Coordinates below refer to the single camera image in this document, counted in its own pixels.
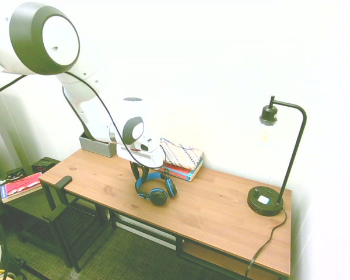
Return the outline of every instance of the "lamp switch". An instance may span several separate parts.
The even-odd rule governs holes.
[[[270,199],[268,197],[264,197],[263,195],[261,195],[260,197],[258,197],[258,201],[260,203],[267,205],[269,203]]]

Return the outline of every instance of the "headphone ear cup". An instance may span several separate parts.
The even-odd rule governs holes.
[[[149,193],[149,199],[154,205],[162,206],[167,201],[167,194],[164,190],[155,188]]]
[[[167,188],[167,192],[169,193],[170,197],[174,197],[177,194],[177,189],[173,180],[168,178],[164,181],[164,184]]]

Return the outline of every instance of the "stack of books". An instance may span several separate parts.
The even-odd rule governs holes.
[[[161,148],[165,154],[165,164],[156,170],[192,181],[203,163],[203,151],[192,146],[185,146],[161,139]]]
[[[41,189],[40,175],[41,172],[38,172],[20,180],[1,185],[0,194],[2,202],[6,203]]]
[[[194,176],[201,168],[203,162],[204,159],[201,159],[194,170],[186,169],[172,164],[170,165],[168,163],[165,163],[162,167],[157,168],[157,170],[190,182],[193,180]]]

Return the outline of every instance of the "lamp arm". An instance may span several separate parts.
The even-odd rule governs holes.
[[[276,203],[280,203],[280,200],[281,200],[283,193],[284,193],[284,190],[285,190],[286,182],[288,182],[289,173],[292,170],[294,158],[296,157],[296,154],[297,154],[297,150],[298,150],[299,142],[301,141],[301,138],[302,138],[303,130],[305,130],[304,128],[305,128],[306,121],[307,121],[307,115],[306,115],[305,110],[298,105],[287,103],[287,102],[276,101],[276,100],[271,100],[271,102],[272,102],[272,104],[277,104],[277,105],[295,108],[295,109],[299,110],[303,116],[302,125],[301,125],[301,128],[300,128],[299,133],[298,133],[296,145],[294,146],[294,150],[293,150],[290,162],[289,162],[288,170],[286,171],[285,178],[284,178],[284,181],[282,183],[281,191],[280,191],[278,200],[276,202]]]

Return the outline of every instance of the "gray container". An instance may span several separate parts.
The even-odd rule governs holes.
[[[79,137],[79,141],[81,142],[80,145],[82,146],[82,149],[89,152],[98,153],[99,155],[107,156],[109,158],[117,153],[116,144],[92,141],[88,139],[85,133]]]

